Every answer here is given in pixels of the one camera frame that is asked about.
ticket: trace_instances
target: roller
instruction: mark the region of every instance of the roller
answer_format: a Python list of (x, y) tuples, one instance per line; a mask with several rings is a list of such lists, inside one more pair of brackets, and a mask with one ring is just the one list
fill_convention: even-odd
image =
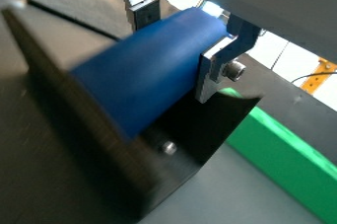
[(73, 77), (131, 141), (195, 86), (199, 56), (224, 23), (190, 8), (135, 32), (78, 65)]

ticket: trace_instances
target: machine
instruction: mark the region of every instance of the machine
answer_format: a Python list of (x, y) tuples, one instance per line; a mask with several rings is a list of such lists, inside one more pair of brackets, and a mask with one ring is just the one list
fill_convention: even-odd
[[(65, 117), (62, 127), (83, 137), (81, 145), (95, 152), (104, 171), (119, 175), (120, 207), (139, 218), (206, 165), (262, 99), (218, 92), (250, 69), (239, 56), (255, 46), (262, 29), (331, 60), (337, 48), (335, 0), (278, 5), (275, 0), (212, 0), (231, 11), (227, 24), (199, 9), (175, 10), (162, 20), (163, 1), (124, 0), (135, 33), (67, 69), (21, 11), (3, 11), (38, 99), (49, 100), (51, 113)], [(30, 4), (45, 8), (35, 0)]]

